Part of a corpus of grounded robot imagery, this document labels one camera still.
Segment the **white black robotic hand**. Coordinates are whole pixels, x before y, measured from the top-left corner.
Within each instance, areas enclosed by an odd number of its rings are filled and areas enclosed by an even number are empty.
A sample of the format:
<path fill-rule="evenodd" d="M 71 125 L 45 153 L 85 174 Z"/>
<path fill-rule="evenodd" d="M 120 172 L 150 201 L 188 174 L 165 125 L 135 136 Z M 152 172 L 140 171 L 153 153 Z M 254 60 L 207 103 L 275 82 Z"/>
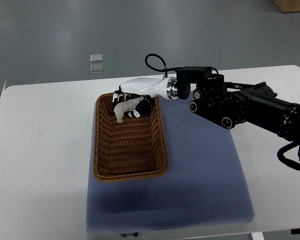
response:
<path fill-rule="evenodd" d="M 126 81 L 119 85 L 112 97 L 113 107 L 118 103 L 142 97 L 136 108 L 125 112 L 124 117 L 140 118 L 148 115 L 155 106 L 155 97 L 163 97 L 166 100 L 175 100 L 177 96 L 173 92 L 174 78 L 139 77 Z"/>

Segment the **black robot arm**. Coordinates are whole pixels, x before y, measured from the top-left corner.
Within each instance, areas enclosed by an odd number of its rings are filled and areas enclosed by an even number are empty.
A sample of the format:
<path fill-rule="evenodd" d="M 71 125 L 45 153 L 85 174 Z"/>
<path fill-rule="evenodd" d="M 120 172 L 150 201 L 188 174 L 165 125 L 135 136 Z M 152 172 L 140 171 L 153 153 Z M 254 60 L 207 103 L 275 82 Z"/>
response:
<path fill-rule="evenodd" d="M 289 143 L 277 152 L 277 158 L 284 165 L 300 171 L 300 104 L 277 98 L 266 82 L 245 84 L 226 82 L 224 75 L 212 66 L 184 66 L 168 68 L 165 60 L 158 54 L 162 69 L 144 61 L 148 68 L 168 76 L 176 72 L 176 79 L 167 84 L 169 98 L 186 100 L 189 110 L 227 130 L 238 124 L 249 122 L 278 135 Z"/>

